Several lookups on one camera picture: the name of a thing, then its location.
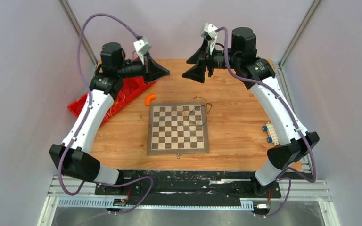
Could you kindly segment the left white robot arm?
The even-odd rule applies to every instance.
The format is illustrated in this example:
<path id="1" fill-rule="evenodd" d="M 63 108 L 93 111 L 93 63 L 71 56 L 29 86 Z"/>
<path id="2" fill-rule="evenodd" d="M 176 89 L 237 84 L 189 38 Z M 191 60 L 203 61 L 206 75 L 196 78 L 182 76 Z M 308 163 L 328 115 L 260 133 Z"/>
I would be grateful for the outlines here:
<path id="1" fill-rule="evenodd" d="M 49 150 L 60 175 L 107 184 L 114 195 L 124 192 L 125 182 L 119 178 L 119 170 L 101 164 L 90 155 L 96 133 L 122 89 L 124 79 L 142 77 L 149 83 L 170 73 L 150 56 L 148 41 L 140 39 L 133 45 L 137 60 L 125 59 L 123 48 L 117 42 L 102 47 L 101 64 L 90 82 L 90 93 L 80 115 L 62 143 L 52 145 Z"/>

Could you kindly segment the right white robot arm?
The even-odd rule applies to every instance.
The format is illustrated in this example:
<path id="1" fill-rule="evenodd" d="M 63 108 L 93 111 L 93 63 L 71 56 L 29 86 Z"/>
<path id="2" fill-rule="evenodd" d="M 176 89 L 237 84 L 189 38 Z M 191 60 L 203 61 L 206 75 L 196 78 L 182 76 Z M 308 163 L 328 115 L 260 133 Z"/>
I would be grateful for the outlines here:
<path id="1" fill-rule="evenodd" d="M 186 61 L 193 67 L 183 77 L 204 83 L 214 69 L 227 69 L 243 82 L 262 105 L 278 136 L 278 145 L 267 151 L 267 162 L 254 174 L 250 190 L 255 196 L 269 191 L 269 184 L 291 169 L 291 164 L 309 155 L 319 142 L 296 117 L 280 91 L 275 71 L 268 60 L 257 56 L 256 35 L 248 27 L 237 27 L 228 37 L 226 27 L 206 23 L 201 31 L 201 47 Z"/>

